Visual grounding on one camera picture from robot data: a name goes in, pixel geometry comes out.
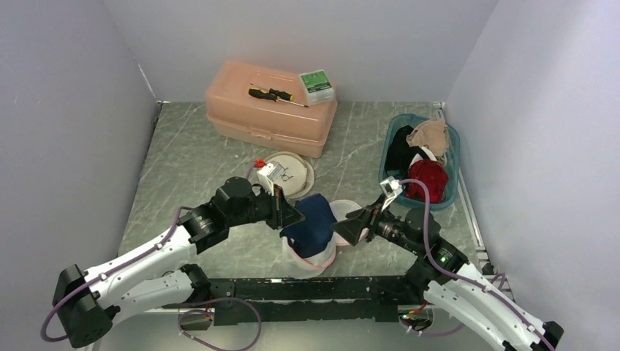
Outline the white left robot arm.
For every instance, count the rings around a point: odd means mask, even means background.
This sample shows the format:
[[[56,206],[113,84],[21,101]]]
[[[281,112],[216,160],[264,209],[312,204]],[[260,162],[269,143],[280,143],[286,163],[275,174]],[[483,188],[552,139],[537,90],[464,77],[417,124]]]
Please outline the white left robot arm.
[[[210,297],[210,282],[187,260],[227,239],[232,227],[264,222],[281,230],[304,219],[280,186],[229,178],[207,203],[181,206],[167,231],[138,248],[86,270],[76,264],[62,270],[40,336],[46,342],[67,340],[79,349],[145,310],[176,303],[202,306]]]

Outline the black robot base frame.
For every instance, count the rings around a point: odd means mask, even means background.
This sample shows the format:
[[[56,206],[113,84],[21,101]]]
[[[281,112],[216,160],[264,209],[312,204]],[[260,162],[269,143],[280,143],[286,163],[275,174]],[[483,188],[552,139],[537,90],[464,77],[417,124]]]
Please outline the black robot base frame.
[[[425,308],[421,292],[403,276],[210,278],[166,309],[204,308],[217,326],[245,322],[373,320],[397,322]]]

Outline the beige pink bra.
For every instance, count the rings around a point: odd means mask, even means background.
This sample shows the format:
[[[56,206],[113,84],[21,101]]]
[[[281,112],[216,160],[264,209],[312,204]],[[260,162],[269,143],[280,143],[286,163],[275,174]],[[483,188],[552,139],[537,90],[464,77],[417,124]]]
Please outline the beige pink bra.
[[[406,136],[406,142],[410,147],[425,147],[434,156],[443,157],[450,147],[448,125],[438,119],[424,121]]]

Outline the clear round lidded container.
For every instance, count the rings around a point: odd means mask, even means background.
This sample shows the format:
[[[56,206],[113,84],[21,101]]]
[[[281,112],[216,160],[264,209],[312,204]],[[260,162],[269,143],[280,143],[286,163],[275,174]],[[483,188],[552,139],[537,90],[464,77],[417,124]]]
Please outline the clear round lidded container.
[[[349,212],[361,209],[361,206],[352,200],[334,200],[329,203],[336,222],[345,219],[345,215]],[[312,257],[301,258],[286,243],[286,239],[281,238],[282,264],[285,275],[296,279],[309,279],[319,276],[334,262],[339,247],[348,245],[339,234],[333,231],[332,240],[325,251]]]

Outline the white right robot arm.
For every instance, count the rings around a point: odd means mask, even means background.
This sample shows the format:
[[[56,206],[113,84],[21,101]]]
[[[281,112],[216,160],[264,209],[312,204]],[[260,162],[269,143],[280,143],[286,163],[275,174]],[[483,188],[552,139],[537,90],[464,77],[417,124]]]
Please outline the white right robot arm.
[[[466,255],[431,226],[423,209],[402,219],[369,205],[346,215],[332,228],[349,244],[379,237],[416,255],[402,276],[404,297],[427,301],[457,318],[494,350],[555,350],[564,335],[557,322],[543,322],[510,300]]]

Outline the navy blue bra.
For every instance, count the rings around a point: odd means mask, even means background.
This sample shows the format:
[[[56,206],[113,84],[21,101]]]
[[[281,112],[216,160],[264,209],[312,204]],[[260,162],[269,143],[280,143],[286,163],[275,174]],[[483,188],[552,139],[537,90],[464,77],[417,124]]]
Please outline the navy blue bra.
[[[280,237],[301,258],[315,256],[327,248],[332,240],[332,224],[336,218],[330,203],[321,194],[306,197],[295,204],[305,219],[280,232]]]

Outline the white mesh laundry bag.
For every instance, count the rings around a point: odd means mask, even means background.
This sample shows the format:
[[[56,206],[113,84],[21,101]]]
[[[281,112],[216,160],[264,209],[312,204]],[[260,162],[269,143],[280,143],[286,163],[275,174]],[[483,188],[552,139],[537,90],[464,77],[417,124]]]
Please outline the white mesh laundry bag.
[[[301,156],[280,151],[264,159],[265,163],[278,162],[286,170],[286,174],[276,181],[284,191],[287,199],[297,199],[306,195],[314,185],[314,169]]]

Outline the red lace bra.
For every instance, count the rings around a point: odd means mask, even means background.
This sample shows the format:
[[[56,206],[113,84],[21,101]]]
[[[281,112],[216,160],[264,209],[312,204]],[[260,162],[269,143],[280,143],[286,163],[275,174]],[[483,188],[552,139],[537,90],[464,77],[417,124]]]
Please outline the red lace bra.
[[[430,194],[430,203],[443,201],[448,174],[438,161],[421,159],[409,167],[408,178],[423,182]]]

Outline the black white bra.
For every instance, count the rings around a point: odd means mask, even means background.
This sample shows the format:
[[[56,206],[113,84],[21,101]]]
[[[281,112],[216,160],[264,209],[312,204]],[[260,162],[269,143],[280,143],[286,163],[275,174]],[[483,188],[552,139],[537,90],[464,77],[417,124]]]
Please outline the black white bra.
[[[413,166],[414,163],[422,161],[422,160],[427,160],[430,159],[431,161],[435,161],[437,162],[437,158],[435,157],[435,155],[431,152],[430,149],[421,146],[419,147],[419,151],[416,152],[416,154],[412,157],[411,162],[409,163],[409,167]]]

